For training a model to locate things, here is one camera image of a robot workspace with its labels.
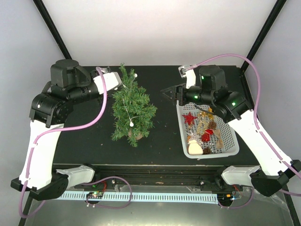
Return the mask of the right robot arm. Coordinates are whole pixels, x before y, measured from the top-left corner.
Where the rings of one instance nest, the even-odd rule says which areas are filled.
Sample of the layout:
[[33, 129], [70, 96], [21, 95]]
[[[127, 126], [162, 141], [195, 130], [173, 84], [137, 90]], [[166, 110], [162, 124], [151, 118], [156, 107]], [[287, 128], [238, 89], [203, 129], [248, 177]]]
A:
[[272, 196], [282, 190], [293, 176], [299, 175], [300, 160], [292, 160], [269, 136], [257, 121], [255, 108], [239, 92], [230, 91], [225, 72], [217, 65], [200, 67], [200, 86], [196, 86], [194, 66], [180, 66], [184, 84], [162, 90], [178, 106], [194, 103], [207, 105], [212, 115], [222, 119], [243, 139], [258, 161], [255, 167], [226, 167], [214, 177], [214, 185], [220, 190], [229, 185], [252, 186], [264, 196]]

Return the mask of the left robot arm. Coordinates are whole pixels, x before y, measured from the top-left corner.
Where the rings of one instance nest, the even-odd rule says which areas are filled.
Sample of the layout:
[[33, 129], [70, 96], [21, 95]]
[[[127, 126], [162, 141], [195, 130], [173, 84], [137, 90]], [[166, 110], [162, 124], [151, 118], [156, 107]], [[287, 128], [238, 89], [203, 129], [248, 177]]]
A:
[[51, 80], [32, 101], [30, 142], [22, 173], [11, 181], [11, 187], [29, 192], [37, 201], [60, 197], [70, 187], [87, 184], [98, 187], [101, 176], [90, 165], [53, 170], [53, 159], [62, 131], [75, 131], [93, 125], [66, 128], [73, 107], [106, 93], [104, 73], [97, 67], [89, 73], [78, 61], [63, 59], [50, 67]]

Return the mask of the red glitter star ornament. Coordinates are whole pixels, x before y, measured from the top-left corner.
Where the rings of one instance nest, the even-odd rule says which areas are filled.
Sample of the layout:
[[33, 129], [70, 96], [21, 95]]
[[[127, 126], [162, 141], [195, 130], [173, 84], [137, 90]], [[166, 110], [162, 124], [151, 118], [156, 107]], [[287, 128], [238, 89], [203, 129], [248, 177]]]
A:
[[197, 116], [192, 115], [191, 112], [188, 114], [183, 114], [184, 123], [187, 123], [189, 126], [194, 125], [194, 121], [198, 118]]

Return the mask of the small green christmas tree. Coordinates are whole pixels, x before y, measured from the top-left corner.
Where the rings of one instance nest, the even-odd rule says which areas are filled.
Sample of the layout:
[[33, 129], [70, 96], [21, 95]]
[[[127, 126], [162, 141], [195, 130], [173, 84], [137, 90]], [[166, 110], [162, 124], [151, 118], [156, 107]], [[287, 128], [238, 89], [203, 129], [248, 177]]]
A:
[[128, 71], [123, 63], [119, 67], [121, 77], [121, 88], [112, 97], [114, 132], [112, 140], [117, 141], [126, 138], [132, 147], [138, 146], [135, 137], [142, 134], [143, 138], [148, 137], [150, 130], [154, 127], [153, 118], [156, 115], [157, 107], [150, 101], [146, 88], [138, 84], [138, 75], [134, 69]]

